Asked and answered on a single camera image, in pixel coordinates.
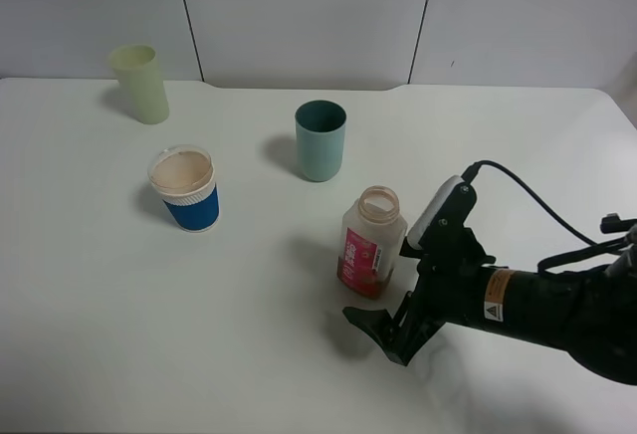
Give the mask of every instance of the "blue paper cup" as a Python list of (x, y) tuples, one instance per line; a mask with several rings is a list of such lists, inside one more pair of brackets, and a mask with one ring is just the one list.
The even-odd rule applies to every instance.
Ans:
[(196, 145), (176, 145), (159, 152), (148, 178), (177, 224), (203, 232), (219, 219), (219, 197), (210, 154)]

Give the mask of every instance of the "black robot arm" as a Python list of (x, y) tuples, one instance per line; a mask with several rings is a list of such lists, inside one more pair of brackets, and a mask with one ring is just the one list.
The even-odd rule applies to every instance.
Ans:
[[(402, 365), (444, 323), (453, 323), (565, 350), (604, 377), (637, 384), (637, 228), (596, 244), (559, 219), (591, 246), (543, 260), (536, 273), (496, 267), (496, 259), (464, 226), (477, 200), (470, 183), (476, 173), (445, 182), (407, 235), (401, 256), (420, 259), (419, 277), (394, 317), (387, 310), (348, 307), (343, 313), (349, 322)], [(609, 216), (602, 231), (635, 222)], [(585, 271), (548, 270), (601, 253), (620, 257)]]

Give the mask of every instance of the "bottle label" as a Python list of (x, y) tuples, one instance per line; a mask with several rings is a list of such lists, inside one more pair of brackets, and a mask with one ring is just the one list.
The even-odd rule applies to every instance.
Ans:
[(382, 249), (347, 229), (342, 264), (342, 280), (353, 290), (374, 297), (378, 294), (378, 267)]

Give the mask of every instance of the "clear plastic lid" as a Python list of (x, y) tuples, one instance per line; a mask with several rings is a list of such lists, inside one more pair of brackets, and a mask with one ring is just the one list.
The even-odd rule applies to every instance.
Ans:
[(166, 148), (148, 165), (150, 183), (167, 195), (190, 195), (206, 186), (213, 173), (210, 154), (196, 145)]

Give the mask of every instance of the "warning label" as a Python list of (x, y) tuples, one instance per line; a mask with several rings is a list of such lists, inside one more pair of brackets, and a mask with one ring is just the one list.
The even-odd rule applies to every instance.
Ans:
[(485, 290), (485, 320), (500, 323), (505, 320), (505, 291), (514, 272), (514, 270), (496, 270), (489, 278)]
[(485, 319), (493, 322), (503, 322), (505, 317), (502, 314), (502, 305), (485, 302)]

